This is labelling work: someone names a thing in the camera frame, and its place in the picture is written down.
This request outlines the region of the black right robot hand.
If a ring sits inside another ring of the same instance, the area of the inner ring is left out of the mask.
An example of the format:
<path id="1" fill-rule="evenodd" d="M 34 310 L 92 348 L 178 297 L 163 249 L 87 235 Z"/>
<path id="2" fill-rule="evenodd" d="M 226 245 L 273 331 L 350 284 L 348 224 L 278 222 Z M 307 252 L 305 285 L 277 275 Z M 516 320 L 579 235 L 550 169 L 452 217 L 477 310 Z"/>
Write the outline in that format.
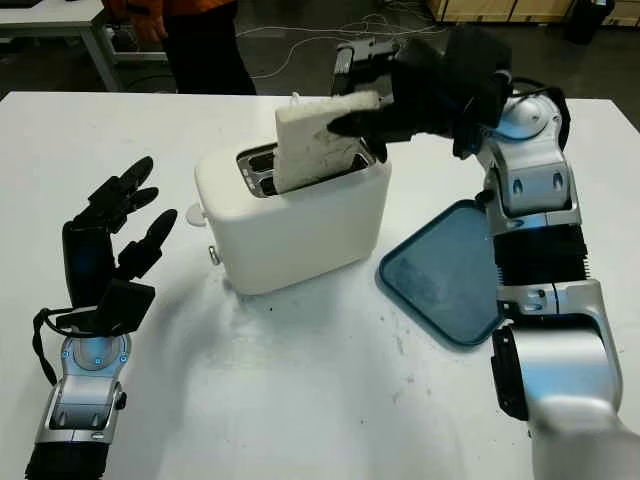
<path id="1" fill-rule="evenodd" d="M 416 37 L 338 47 L 332 94 L 351 94 L 380 77 L 389 78 L 390 97 L 330 121 L 330 132 L 363 139 L 380 157 L 389 143 L 432 134 L 452 140 L 454 156 L 465 159 L 499 124 L 513 91 L 512 49 L 474 25 L 451 30 L 444 51 Z"/>

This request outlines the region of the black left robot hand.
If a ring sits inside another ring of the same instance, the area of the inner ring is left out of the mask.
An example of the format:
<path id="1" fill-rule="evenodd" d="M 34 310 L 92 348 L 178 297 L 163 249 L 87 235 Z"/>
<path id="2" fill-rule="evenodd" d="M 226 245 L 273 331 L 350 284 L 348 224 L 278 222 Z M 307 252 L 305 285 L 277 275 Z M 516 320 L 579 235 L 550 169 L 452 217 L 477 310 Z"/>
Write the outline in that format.
<path id="1" fill-rule="evenodd" d="M 112 236 L 128 216 L 157 198 L 158 188 L 143 186 L 153 166 L 153 159 L 145 156 L 121 175 L 109 177 L 88 197 L 86 208 L 63 225 L 65 278 L 73 307 L 98 304 L 112 280 L 140 279 L 161 258 L 177 220 L 174 209 L 160 214 L 144 237 L 129 242 L 119 255 L 112 246 Z"/>

